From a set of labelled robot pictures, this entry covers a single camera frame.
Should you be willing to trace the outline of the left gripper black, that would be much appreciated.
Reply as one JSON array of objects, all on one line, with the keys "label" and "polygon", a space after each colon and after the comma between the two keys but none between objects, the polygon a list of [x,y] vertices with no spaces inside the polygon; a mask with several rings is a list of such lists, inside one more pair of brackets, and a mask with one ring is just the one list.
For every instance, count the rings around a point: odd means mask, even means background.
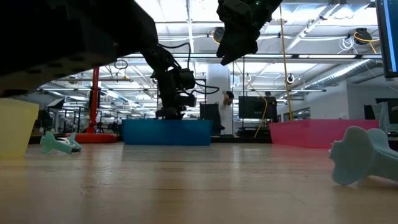
[{"label": "left gripper black", "polygon": [[161,108],[155,112],[157,119],[181,120],[184,116],[184,106],[193,107],[196,98],[188,90],[194,89],[196,85],[193,71],[189,68],[173,68],[169,71],[155,71],[151,78],[157,80],[159,95],[162,104],[166,108]]}]

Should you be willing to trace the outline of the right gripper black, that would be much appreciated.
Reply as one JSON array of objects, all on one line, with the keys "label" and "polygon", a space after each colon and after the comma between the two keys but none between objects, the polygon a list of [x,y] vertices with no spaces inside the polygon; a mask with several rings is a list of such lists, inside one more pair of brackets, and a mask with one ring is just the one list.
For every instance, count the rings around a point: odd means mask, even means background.
[{"label": "right gripper black", "polygon": [[[218,0],[217,15],[224,23],[224,35],[216,52],[227,65],[246,54],[258,51],[257,39],[265,23],[272,20],[272,14],[283,0]],[[236,32],[239,37],[246,35],[249,42],[235,43]]]}]

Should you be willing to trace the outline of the teal staple remover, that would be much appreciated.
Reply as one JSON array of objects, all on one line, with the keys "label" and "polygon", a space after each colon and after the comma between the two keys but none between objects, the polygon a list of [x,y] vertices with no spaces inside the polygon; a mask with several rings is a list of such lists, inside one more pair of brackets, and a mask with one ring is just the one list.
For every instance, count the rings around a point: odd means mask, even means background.
[{"label": "teal staple remover", "polygon": [[81,152],[83,148],[75,140],[75,137],[76,133],[71,133],[69,137],[57,140],[56,137],[50,131],[47,131],[45,133],[45,136],[42,136],[40,140],[40,145],[42,146],[41,153],[47,154],[53,149],[60,152],[64,152],[66,154],[72,154],[73,152]]}]

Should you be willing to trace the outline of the pale aqua stapler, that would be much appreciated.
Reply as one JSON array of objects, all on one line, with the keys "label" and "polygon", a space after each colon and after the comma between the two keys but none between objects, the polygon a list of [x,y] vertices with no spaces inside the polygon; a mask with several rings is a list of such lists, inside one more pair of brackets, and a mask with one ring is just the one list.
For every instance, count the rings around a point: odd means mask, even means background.
[{"label": "pale aqua stapler", "polygon": [[337,184],[350,185],[372,175],[398,182],[398,152],[389,147],[381,129],[349,127],[342,140],[333,142],[329,158]]}]

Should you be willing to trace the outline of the blue plastic bin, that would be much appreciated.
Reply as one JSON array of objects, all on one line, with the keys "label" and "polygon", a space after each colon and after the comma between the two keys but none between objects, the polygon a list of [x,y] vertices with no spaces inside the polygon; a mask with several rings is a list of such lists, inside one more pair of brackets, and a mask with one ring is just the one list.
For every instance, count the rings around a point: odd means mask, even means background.
[{"label": "blue plastic bin", "polygon": [[121,130],[126,145],[208,146],[212,121],[125,119]]}]

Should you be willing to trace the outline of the white building column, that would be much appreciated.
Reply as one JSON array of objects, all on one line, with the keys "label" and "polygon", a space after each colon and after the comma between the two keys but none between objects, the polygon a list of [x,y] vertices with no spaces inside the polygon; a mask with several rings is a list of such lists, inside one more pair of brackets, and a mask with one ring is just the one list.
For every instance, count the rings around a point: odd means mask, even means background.
[{"label": "white building column", "polygon": [[218,63],[208,64],[208,71],[206,74],[206,85],[213,86],[214,88],[209,88],[207,91],[215,91],[216,87],[219,88],[214,94],[207,95],[207,103],[214,104],[217,103],[220,106],[223,105],[224,101],[224,91],[228,91],[231,87],[230,81],[230,70],[227,66],[222,66]]}]

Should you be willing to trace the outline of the black cabinet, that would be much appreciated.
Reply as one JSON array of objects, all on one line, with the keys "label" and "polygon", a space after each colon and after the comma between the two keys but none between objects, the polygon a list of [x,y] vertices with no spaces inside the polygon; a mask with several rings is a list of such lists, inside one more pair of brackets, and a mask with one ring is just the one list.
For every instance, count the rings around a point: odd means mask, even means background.
[{"label": "black cabinet", "polygon": [[200,104],[200,119],[209,120],[212,122],[211,132],[212,136],[219,136],[221,134],[221,116],[219,111],[219,104]]}]

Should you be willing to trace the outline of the black display screen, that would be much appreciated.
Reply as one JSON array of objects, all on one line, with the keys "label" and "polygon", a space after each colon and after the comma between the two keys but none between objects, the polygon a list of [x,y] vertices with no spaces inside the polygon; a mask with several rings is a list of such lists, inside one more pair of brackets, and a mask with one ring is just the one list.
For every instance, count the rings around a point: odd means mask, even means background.
[{"label": "black display screen", "polygon": [[239,118],[273,119],[277,120],[277,101],[275,97],[265,97],[267,104],[261,96],[240,96]]}]

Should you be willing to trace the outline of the red-orange pole stand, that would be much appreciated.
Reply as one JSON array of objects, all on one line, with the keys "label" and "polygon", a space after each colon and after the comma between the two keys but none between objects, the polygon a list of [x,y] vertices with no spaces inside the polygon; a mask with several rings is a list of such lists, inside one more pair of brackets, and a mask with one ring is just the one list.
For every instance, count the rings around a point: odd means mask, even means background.
[{"label": "red-orange pole stand", "polygon": [[99,68],[93,69],[93,80],[91,87],[91,105],[90,105],[90,122],[86,128],[85,133],[68,133],[67,138],[74,136],[77,143],[80,144],[99,144],[99,143],[115,143],[118,141],[118,137],[115,134],[110,133],[96,133],[96,113],[99,97]]}]

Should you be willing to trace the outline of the pink plastic bin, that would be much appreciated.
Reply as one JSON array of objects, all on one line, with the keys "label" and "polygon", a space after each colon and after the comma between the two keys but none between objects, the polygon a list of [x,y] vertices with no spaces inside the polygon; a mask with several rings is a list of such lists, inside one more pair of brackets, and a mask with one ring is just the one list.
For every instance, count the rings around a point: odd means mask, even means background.
[{"label": "pink plastic bin", "polygon": [[351,126],[369,130],[378,128],[379,123],[366,119],[305,119],[271,123],[269,128],[273,144],[321,149],[343,139]]}]

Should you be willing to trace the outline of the black studio softbox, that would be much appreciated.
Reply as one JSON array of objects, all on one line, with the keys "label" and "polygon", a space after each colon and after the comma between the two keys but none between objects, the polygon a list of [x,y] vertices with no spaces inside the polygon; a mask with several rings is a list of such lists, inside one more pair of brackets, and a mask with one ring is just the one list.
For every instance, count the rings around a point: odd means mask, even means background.
[{"label": "black studio softbox", "polygon": [[54,100],[53,102],[49,103],[46,108],[47,109],[55,109],[55,110],[60,110],[63,108],[63,104],[65,103],[64,98],[59,98]]}]

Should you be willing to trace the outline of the yellow plastic bin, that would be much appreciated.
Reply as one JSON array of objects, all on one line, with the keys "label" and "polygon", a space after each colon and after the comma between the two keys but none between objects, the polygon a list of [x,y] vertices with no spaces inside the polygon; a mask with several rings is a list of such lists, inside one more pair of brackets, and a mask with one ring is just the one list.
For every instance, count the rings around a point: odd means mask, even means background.
[{"label": "yellow plastic bin", "polygon": [[25,156],[38,111],[38,104],[0,98],[0,159]]}]

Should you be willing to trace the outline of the computer monitor with blue screen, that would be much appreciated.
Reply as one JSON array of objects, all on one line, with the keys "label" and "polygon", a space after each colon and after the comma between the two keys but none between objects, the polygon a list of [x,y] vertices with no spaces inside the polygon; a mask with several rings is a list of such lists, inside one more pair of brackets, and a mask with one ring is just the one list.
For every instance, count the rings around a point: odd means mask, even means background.
[{"label": "computer monitor with blue screen", "polygon": [[384,76],[398,78],[398,0],[375,0]]}]

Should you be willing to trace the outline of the silver ribbed ventilation duct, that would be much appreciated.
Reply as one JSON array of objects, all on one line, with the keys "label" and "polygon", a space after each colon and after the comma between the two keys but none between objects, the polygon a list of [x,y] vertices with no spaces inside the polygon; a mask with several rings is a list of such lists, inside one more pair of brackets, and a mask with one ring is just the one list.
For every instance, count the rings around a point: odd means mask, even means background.
[{"label": "silver ribbed ventilation duct", "polygon": [[353,77],[360,73],[364,73],[370,69],[380,67],[382,62],[380,60],[366,59],[359,60],[350,64],[339,65],[322,74],[321,79],[305,85],[305,89],[309,90],[318,86],[329,86],[336,84],[342,80]]}]

